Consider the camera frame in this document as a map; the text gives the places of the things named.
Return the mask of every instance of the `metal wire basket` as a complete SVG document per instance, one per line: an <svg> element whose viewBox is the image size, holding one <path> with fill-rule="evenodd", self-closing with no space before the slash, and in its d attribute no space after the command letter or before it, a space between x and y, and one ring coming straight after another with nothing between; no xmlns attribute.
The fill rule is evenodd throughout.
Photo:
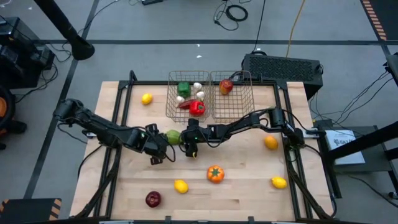
<svg viewBox="0 0 398 224"><path fill-rule="evenodd" d="M195 82L198 82L202 85L201 91L205 93L205 99L203 100L206 107L205 114L201 116L193 116L189 113L189 110L183 110L177 107L177 85L179 82L189 82L191 86L191 96L185 100L195 99L196 94L193 92L193 84ZM171 118L173 121L179 123L188 122L189 118L195 118L199 120L199 122L204 122L211 114L210 111L213 105L211 102L211 84L211 75L206 71L170 72L169 84L167 86L166 117Z"/></svg>
<svg viewBox="0 0 398 224"><path fill-rule="evenodd" d="M230 123L254 111L254 97L251 74L248 71L214 71L210 73L215 84L212 86L212 117L216 123ZM220 93L220 81L229 79L233 89Z"/></svg>

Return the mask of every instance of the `yellow lemon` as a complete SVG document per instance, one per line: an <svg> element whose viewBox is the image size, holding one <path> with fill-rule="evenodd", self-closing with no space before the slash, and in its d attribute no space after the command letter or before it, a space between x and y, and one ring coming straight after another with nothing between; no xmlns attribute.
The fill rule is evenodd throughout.
<svg viewBox="0 0 398 224"><path fill-rule="evenodd" d="M148 105L149 103L152 102L152 94L146 93L142 96L141 98L141 103L143 105Z"/></svg>
<svg viewBox="0 0 398 224"><path fill-rule="evenodd" d="M268 135L264 138L264 143L268 149L276 150L278 149L278 141L272 135Z"/></svg>
<svg viewBox="0 0 398 224"><path fill-rule="evenodd" d="M273 177L271 179L272 184L277 189L284 189L287 186L287 182L282 177Z"/></svg>
<svg viewBox="0 0 398 224"><path fill-rule="evenodd" d="M183 180L176 180L174 181L174 188L179 193L184 194L188 191L188 184Z"/></svg>

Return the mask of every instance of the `concrete floor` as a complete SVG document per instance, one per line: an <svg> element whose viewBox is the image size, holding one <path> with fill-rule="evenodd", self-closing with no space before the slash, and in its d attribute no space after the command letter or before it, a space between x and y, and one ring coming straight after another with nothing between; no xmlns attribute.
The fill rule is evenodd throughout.
<svg viewBox="0 0 398 224"><path fill-rule="evenodd" d="M91 8L102 7L112 0L56 1L76 29L85 26ZM268 0L264 11L261 40L287 40L299 0ZM2 141L8 149L0 152L0 200L23 198L37 162L52 111L60 97L68 74L73 79L67 98L80 99L94 109L101 82L127 80L134 70L140 80L166 80L172 70L237 70L252 44L203 44L206 40L255 40L261 15L262 1L244 5L249 11L246 21L233 32L223 30L213 21L220 1L169 0L151 6L119 0L98 14L89 29L89 40L197 40L192 44L132 44L116 45L112 41L96 44L96 53L89 60L56 62L58 78L46 90L29 95L17 106L16 117L29 128L20 136L6 136ZM19 16L41 39L62 40L56 28L31 0L12 1L0 7L0 15ZM221 21L233 27L231 21ZM294 40L377 40L359 0L307 0L294 32ZM268 55L284 56L285 44L258 45ZM388 46L391 53L398 46ZM341 110L362 89L383 71L385 56L379 45L293 45L290 57L321 61L324 65L324 86L319 91L318 108L326 113ZM363 96L369 99L381 83ZM354 112L346 126L378 125L379 128L398 120L398 88L388 83L366 106ZM79 135L74 127L72 133ZM387 148L397 147L390 141ZM47 157L33 192L33 198L60 197L63 200L61 218L69 215L76 187L76 173L83 159L85 145L55 131ZM387 174L363 174L383 193L393 191ZM362 183L345 176L338 177L342 199L337 199L337 217L344 221L366 223L397 223L398 213Z"/></svg>

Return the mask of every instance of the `wooden table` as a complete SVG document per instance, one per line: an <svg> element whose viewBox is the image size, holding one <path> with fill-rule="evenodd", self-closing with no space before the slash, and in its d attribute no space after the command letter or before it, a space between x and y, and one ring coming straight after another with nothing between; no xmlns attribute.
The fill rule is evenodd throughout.
<svg viewBox="0 0 398 224"><path fill-rule="evenodd" d="M118 82L103 82L96 114L111 120L117 87ZM288 88L293 114L304 126L312 127L303 84L288 83ZM141 104L141 96L145 93L152 93L154 96L153 102L147 106ZM254 86L253 93L256 110L275 106L274 92L270 86ZM145 126L157 123L161 132L185 129L187 124L174 123L165 117L166 94L166 85L134 85L127 125ZM281 91L280 98L284 106ZM122 101L118 123L123 113L123 105ZM211 123L214 123L213 119L208 118L201 125ZM263 138L266 135L268 133L260 129L251 129L233 136L216 149L199 144L196 159L185 157L176 147L176 162L165 160L163 164L156 166L150 164L148 155L123 149L112 219L164 220L165 216L170 215L173 220L245 221L248 216L254 216L256 221L295 220L290 189L275 189L270 181L274 176L288 178L281 135L273 134L280 143L276 151L265 148ZM314 139L306 139L305 142L318 148ZM89 140L85 154L89 154L96 147L98 141ZM77 214L98 188L104 152L104 149L97 152L85 162L70 215ZM311 150L302 149L301 154L308 189L323 209L331 214L333 208L322 162ZM226 172L225 179L220 184L212 184L206 179L207 168L214 164L221 166ZM179 194L174 190L175 179L183 179L188 183L187 194ZM163 196L162 205L157 208L149 208L145 203L145 197L151 190L156 190ZM305 217L302 194L298 188L297 195L300 213ZM105 211L107 199L106 192L101 213Z"/></svg>

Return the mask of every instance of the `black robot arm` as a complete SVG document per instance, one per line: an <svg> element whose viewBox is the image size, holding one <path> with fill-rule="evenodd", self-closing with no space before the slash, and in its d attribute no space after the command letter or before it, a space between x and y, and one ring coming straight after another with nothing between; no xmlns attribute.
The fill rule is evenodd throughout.
<svg viewBox="0 0 398 224"><path fill-rule="evenodd" d="M120 145L151 157L152 165L162 163L166 157L168 142L159 134L156 124L146 127L122 127L104 119L83 106L79 100L67 99L60 102L53 113L60 122L77 124L97 135L100 144L116 148Z"/></svg>
<svg viewBox="0 0 398 224"><path fill-rule="evenodd" d="M269 126L261 124L261 116L264 114L269 115ZM251 128L259 128L267 133L282 133L287 137L290 146L302 147L304 145L302 130L293 128L287 122L283 110L268 108L249 113L231 124L209 124L207 128L200 127L197 119L189 119L187 129L181 133L185 155L196 157L197 143L206 142L210 147L217 147L232 135Z"/></svg>

